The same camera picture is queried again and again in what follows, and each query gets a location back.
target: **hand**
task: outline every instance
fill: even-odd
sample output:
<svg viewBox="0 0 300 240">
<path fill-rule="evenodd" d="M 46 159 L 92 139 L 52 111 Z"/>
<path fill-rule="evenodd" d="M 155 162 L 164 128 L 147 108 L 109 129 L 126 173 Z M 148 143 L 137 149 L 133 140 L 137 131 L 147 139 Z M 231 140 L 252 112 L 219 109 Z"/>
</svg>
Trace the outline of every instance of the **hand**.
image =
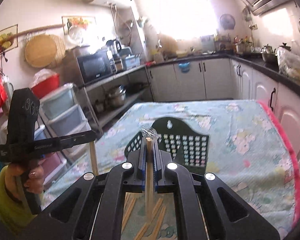
<svg viewBox="0 0 300 240">
<path fill-rule="evenodd" d="M 23 174 L 27 169 L 16 163 L 10 163 L 5 173 L 5 185 L 7 190 L 18 200 L 21 200 L 15 177 Z M 29 172 L 29 179 L 25 182 L 24 186 L 27 187 L 27 191 L 35 194 L 43 192 L 43 168 L 41 165 L 35 167 Z"/>
</svg>

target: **window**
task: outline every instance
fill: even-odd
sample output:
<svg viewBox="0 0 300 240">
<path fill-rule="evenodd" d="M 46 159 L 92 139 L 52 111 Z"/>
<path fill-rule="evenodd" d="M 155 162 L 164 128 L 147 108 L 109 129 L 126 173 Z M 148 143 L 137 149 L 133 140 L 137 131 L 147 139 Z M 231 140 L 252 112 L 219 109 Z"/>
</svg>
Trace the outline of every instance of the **window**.
<svg viewBox="0 0 300 240">
<path fill-rule="evenodd" d="M 191 39 L 216 32 L 217 22 L 208 0 L 147 0 L 157 33 Z"/>
</svg>

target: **black countertop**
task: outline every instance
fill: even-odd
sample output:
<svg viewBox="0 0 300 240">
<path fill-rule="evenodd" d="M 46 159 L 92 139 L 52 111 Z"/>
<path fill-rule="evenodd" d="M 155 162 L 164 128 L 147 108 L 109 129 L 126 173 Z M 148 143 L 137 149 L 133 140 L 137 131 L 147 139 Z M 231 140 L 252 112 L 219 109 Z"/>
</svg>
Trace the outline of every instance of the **black countertop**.
<svg viewBox="0 0 300 240">
<path fill-rule="evenodd" d="M 185 58 L 176 58 L 172 60 L 168 60 L 159 64 L 152 65 L 152 67 L 159 67 L 162 65 L 174 64 L 174 63 L 185 63 L 194 60 L 206 60 L 206 59 L 216 59 L 216 58 L 229 58 L 238 61 L 239 63 L 246 64 L 264 75 L 272 78 L 273 80 L 285 85 L 290 90 L 295 92 L 298 96 L 300 96 L 300 81 L 296 79 L 292 79 L 287 77 L 281 73 L 279 73 L 278 64 L 272 63 L 265 63 L 262 58 L 260 57 L 237 57 L 235 55 L 229 55 L 224 53 L 215 53 L 215 54 L 206 54 L 206 55 L 199 55 L 199 56 L 190 56 Z"/>
</svg>

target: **yellow-green sleeve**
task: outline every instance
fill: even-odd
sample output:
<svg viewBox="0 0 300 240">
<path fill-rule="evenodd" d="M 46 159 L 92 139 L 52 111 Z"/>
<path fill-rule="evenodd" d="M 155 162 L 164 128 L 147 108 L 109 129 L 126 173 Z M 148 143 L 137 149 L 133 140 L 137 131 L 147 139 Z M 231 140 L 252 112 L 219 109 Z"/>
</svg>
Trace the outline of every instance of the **yellow-green sleeve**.
<svg viewBox="0 0 300 240">
<path fill-rule="evenodd" d="M 21 203 L 14 202 L 8 195 L 4 186 L 4 167 L 0 172 L 0 220 L 12 231 L 18 234 L 35 217 L 27 212 Z"/>
</svg>

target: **microwave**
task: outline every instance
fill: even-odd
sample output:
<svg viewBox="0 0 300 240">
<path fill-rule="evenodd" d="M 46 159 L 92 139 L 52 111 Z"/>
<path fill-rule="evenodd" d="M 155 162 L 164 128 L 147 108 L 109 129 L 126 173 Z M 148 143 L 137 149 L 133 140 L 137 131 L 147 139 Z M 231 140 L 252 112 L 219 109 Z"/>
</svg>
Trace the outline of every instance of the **microwave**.
<svg viewBox="0 0 300 240">
<path fill-rule="evenodd" d="M 79 87 L 95 83 L 117 72 L 112 52 L 110 50 L 98 50 L 94 54 L 77 57 L 82 82 Z"/>
</svg>

